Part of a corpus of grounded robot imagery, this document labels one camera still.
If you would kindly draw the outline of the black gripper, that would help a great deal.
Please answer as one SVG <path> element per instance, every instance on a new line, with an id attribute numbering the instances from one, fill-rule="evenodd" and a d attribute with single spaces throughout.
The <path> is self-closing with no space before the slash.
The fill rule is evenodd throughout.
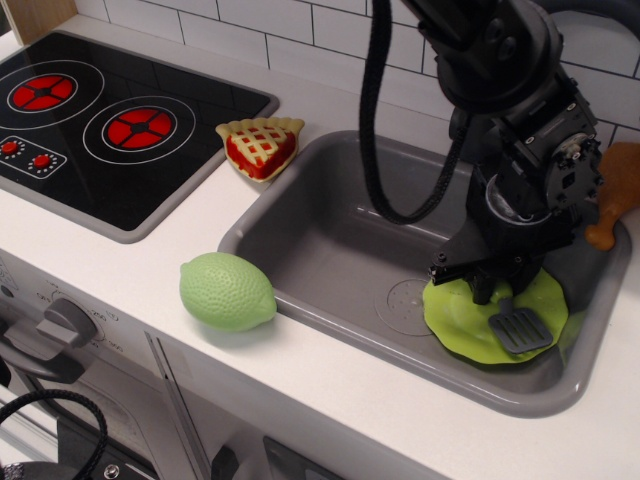
<path id="1" fill-rule="evenodd" d="M 546 254 L 570 245 L 584 208 L 571 206 L 537 222 L 515 223 L 491 211 L 482 194 L 470 194 L 466 218 L 433 255 L 432 281 L 442 285 L 465 280 L 477 305 L 486 305 L 498 281 L 522 293 L 542 268 Z"/>

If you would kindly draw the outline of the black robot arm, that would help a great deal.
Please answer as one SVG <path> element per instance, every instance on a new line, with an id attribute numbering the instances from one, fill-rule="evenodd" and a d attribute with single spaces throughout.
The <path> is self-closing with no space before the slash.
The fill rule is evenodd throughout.
<path id="1" fill-rule="evenodd" d="M 562 38 L 531 1 L 412 1 L 437 75 L 465 128 L 466 219 L 435 255 L 436 284 L 466 281 L 486 303 L 523 291 L 547 253 L 572 243 L 603 180 L 595 118 L 560 63 Z"/>

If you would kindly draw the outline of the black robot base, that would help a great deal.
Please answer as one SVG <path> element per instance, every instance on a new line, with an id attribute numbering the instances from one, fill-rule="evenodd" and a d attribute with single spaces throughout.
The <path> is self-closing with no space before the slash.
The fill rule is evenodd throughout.
<path id="1" fill-rule="evenodd" d="M 3 479 L 154 479 L 155 473 L 117 450 L 110 442 L 105 415 L 89 398 L 71 391 L 48 389 L 31 392 L 1 407 L 6 421 L 22 408 L 36 402 L 63 400 L 86 409 L 95 419 L 96 430 L 89 433 L 58 434 L 58 460 L 23 461 L 1 468 Z"/>

